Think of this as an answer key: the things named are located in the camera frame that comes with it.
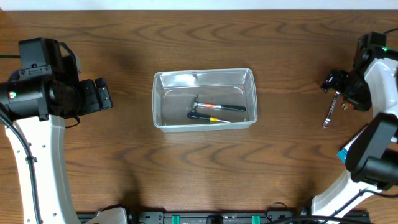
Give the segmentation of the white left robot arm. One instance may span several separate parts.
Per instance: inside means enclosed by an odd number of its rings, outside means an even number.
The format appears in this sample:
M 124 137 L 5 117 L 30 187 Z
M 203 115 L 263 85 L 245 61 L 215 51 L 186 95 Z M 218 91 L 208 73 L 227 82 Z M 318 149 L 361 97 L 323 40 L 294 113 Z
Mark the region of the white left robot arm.
M 64 155 L 67 119 L 113 106 L 104 79 L 80 80 L 75 54 L 43 57 L 1 84 L 1 122 L 14 151 L 24 223 L 79 223 Z

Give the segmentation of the red black pliers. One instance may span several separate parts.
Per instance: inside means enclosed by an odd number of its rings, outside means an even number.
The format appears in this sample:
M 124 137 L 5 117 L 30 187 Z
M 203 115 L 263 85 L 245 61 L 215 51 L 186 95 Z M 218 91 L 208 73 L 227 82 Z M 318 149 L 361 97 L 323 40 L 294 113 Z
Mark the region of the red black pliers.
M 354 105 L 352 105 L 350 102 L 348 102 L 348 101 L 344 101 L 342 104 L 341 104 L 341 108 L 343 109 L 343 110 L 347 110 L 347 109 L 354 109 Z

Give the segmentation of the silver combination wrench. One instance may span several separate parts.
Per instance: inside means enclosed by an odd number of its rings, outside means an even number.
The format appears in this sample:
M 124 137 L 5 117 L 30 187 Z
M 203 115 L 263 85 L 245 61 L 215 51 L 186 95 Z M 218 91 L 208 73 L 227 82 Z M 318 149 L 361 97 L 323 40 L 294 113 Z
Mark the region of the silver combination wrench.
M 334 95 L 334 97 L 333 97 L 333 100 L 332 100 L 332 102 L 331 102 L 330 109 L 328 110 L 328 114 L 327 114 L 327 116 L 326 116 L 324 122 L 322 123 L 322 128 L 323 128 L 323 129 L 327 129 L 327 128 L 329 127 L 330 123 L 331 123 L 331 117 L 332 117 L 332 115 L 333 115 L 333 112 L 334 112 L 336 103 L 337 103 L 337 101 L 338 101 L 339 95 L 340 95 L 340 92 L 336 91 L 336 92 L 335 92 L 335 95 Z

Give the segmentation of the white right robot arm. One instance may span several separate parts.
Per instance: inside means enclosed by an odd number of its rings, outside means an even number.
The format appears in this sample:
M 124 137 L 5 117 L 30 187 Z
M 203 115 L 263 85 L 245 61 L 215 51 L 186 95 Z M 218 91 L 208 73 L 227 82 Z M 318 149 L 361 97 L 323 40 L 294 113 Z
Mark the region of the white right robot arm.
M 334 100 L 342 96 L 346 108 L 371 110 L 373 119 L 338 152 L 345 171 L 303 209 L 317 223 L 341 223 L 362 201 L 389 198 L 397 185 L 397 151 L 388 148 L 397 142 L 397 51 L 386 42 L 386 33 L 362 35 L 352 70 L 332 70 L 320 87 L 334 90 Z

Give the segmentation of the blue white small box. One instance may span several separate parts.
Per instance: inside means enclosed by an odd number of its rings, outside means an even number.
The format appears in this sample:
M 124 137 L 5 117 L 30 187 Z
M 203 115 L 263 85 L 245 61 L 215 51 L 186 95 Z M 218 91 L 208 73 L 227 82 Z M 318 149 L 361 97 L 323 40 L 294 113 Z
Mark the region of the blue white small box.
M 353 138 L 344 147 L 342 147 L 336 154 L 337 157 L 342 161 L 342 163 L 344 163 L 344 164 L 346 163 L 346 156 L 348 154 L 348 151 L 356 139 L 357 139 L 357 137 Z

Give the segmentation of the black yellow screwdriver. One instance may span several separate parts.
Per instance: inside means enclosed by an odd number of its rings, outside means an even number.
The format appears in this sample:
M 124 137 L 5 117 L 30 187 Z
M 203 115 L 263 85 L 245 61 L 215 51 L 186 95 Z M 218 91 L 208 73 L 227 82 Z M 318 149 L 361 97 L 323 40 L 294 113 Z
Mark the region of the black yellow screwdriver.
M 209 121 L 209 122 L 216 122 L 216 123 L 230 123 L 230 121 L 222 120 L 216 117 L 212 117 L 208 114 L 201 114 L 201 113 L 196 113 L 196 112 L 189 112 L 187 114 L 187 117 L 190 119 L 196 119 L 196 120 L 204 120 L 204 121 Z

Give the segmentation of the claw hammer black orange handle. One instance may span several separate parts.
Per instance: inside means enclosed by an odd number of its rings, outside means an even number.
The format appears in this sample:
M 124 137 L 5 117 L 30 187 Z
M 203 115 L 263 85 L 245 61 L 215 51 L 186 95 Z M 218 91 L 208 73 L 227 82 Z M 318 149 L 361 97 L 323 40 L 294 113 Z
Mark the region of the claw hammer black orange handle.
M 195 95 L 192 103 L 191 103 L 191 113 L 196 112 L 197 108 L 211 108 L 216 110 L 231 110 L 231 111 L 238 111 L 238 112 L 245 112 L 245 106 L 235 106 L 235 105 L 217 105 L 212 103 L 201 103 L 198 100 L 198 95 Z

